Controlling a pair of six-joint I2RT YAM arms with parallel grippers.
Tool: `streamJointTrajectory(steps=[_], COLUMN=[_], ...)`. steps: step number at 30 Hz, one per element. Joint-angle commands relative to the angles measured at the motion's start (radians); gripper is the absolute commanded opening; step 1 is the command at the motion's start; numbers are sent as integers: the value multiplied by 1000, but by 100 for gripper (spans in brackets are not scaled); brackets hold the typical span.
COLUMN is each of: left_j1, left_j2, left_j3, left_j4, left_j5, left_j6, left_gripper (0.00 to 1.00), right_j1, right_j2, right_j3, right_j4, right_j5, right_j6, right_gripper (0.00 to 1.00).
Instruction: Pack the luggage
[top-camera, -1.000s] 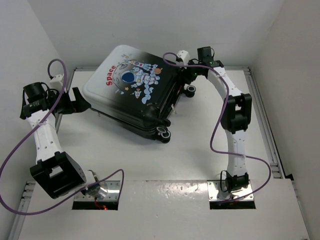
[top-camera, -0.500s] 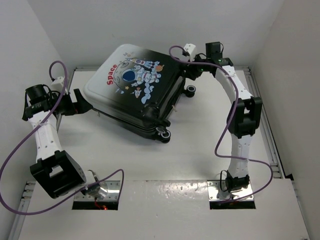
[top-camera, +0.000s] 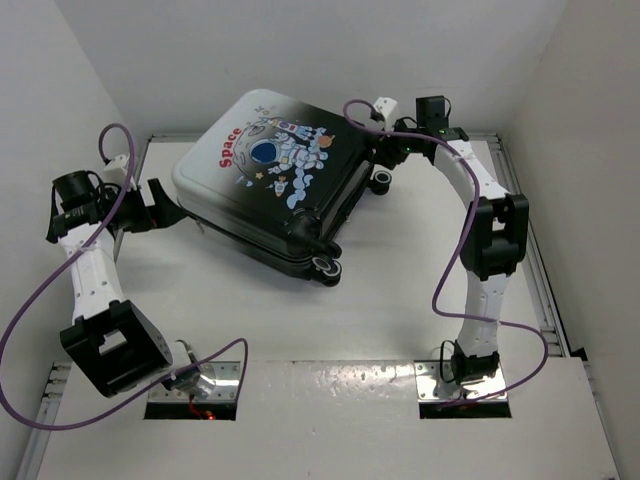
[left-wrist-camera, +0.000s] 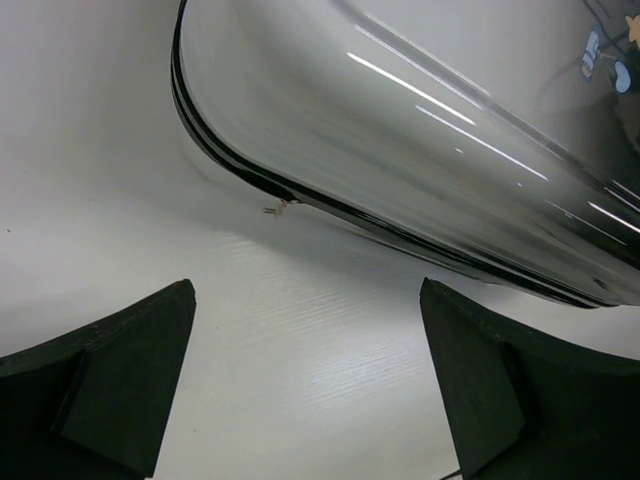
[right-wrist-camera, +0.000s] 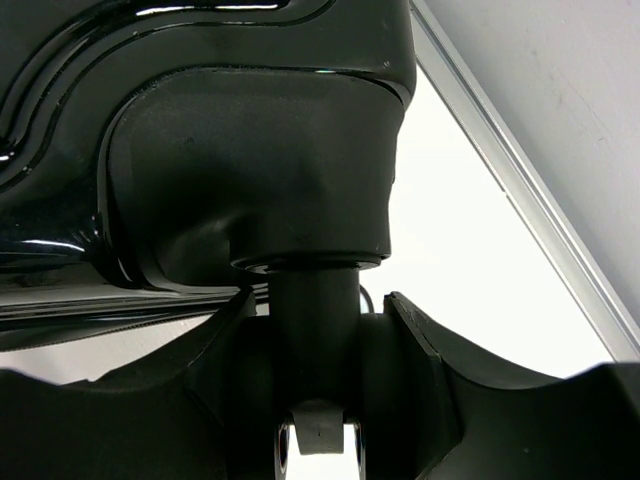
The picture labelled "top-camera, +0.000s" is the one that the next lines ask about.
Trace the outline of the grey lined suitcase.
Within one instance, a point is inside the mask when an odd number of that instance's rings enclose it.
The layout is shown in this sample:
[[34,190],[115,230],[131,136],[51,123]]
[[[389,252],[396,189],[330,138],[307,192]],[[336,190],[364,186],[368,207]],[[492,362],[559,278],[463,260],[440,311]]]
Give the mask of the grey lined suitcase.
[[392,176],[342,116],[267,89],[245,93],[174,165],[178,204],[194,220],[282,273],[335,286],[335,237],[366,190]]

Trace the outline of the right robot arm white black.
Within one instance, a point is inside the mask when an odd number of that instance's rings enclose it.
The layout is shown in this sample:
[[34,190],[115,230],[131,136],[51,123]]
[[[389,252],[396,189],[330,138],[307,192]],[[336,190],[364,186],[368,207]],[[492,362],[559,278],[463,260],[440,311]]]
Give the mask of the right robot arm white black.
[[468,135],[449,124],[449,101],[443,96],[416,101],[413,125],[399,113],[397,101],[378,98],[372,119],[383,123],[383,146],[391,165],[410,154],[429,160],[467,208],[458,243],[436,289],[443,290],[454,264],[467,275],[465,309],[456,314],[434,305],[440,317],[461,320],[452,354],[440,377],[458,386],[493,377],[499,367],[498,327],[511,276],[526,254],[529,202],[502,187],[478,160]]

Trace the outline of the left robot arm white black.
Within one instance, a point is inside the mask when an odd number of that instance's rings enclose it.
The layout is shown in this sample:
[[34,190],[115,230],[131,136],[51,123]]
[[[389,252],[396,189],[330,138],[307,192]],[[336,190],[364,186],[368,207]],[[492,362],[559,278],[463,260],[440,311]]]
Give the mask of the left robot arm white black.
[[123,191],[92,171],[55,179],[46,239],[71,259],[72,324],[60,333],[66,353],[105,397],[128,391],[158,373],[174,370],[166,389],[190,389],[199,369],[183,341],[169,343],[126,299],[116,270],[117,232],[141,233],[175,225],[185,213],[157,179],[148,182],[153,205],[137,184]]

